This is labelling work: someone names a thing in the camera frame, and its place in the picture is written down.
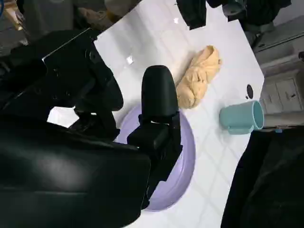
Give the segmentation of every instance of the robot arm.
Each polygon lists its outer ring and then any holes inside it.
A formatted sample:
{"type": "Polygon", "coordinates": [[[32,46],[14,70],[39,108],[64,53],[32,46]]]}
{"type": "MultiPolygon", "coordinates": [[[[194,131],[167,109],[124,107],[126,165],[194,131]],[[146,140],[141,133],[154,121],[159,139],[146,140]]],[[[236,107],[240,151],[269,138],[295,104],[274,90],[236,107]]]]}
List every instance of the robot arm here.
{"type": "Polygon", "coordinates": [[[128,144],[112,111],[123,97],[91,29],[53,32],[0,59],[0,226],[120,228],[135,221],[181,150],[170,71],[149,67],[128,144]],[[75,107],[70,128],[47,123],[75,107]]]}

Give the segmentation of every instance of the white cabinet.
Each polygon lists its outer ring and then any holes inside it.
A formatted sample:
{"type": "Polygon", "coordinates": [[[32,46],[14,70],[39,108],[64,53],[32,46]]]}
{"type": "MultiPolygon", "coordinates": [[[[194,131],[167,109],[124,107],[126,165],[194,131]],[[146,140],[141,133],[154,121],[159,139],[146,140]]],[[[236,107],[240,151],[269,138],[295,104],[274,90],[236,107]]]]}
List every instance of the white cabinet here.
{"type": "Polygon", "coordinates": [[[299,95],[293,79],[277,82],[276,87],[284,112],[301,111],[299,95]]]}
{"type": "Polygon", "coordinates": [[[265,78],[261,101],[266,114],[298,112],[303,110],[301,84],[302,71],[291,70],[265,78]]]}
{"type": "Polygon", "coordinates": [[[268,114],[281,113],[283,111],[283,106],[275,83],[264,86],[261,98],[268,114]]]}

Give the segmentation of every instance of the black hole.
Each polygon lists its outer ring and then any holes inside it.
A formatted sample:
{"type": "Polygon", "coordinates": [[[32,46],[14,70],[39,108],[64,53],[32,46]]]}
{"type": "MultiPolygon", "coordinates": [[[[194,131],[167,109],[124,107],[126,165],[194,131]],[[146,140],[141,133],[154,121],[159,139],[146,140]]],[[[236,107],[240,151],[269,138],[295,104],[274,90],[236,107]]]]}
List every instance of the black hole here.
{"type": "Polygon", "coordinates": [[[253,98],[253,89],[252,89],[251,85],[247,85],[247,94],[250,99],[253,98]]]}

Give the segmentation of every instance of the tile pattern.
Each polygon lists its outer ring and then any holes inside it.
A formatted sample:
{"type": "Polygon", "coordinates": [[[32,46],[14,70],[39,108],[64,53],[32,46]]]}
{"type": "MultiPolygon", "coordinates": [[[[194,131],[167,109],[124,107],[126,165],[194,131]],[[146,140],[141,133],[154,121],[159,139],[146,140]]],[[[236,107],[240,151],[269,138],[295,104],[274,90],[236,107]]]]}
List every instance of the tile pattern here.
{"type": "Polygon", "coordinates": [[[237,162],[249,135],[231,136],[219,126],[219,111],[245,102],[251,84],[258,100],[264,76],[238,21],[228,23],[221,8],[208,7],[207,26],[189,31],[176,0],[144,0],[95,42],[113,70],[124,96],[124,108],[114,113],[119,126],[140,101],[141,81],[148,66],[166,65],[175,82],[194,53],[215,45],[223,66],[201,104],[185,110],[196,142],[196,167],[190,187],[173,207],[143,212],[131,228],[219,228],[237,162]]]}

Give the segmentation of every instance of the white wall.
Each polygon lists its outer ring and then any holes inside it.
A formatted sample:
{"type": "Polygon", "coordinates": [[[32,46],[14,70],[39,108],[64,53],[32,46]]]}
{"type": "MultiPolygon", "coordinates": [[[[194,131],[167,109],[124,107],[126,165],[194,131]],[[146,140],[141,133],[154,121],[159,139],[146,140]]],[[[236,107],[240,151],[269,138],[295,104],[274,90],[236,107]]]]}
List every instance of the white wall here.
{"type": "Polygon", "coordinates": [[[304,15],[304,0],[291,0],[291,3],[291,6],[281,9],[278,16],[274,20],[275,25],[288,22],[304,15]]]}

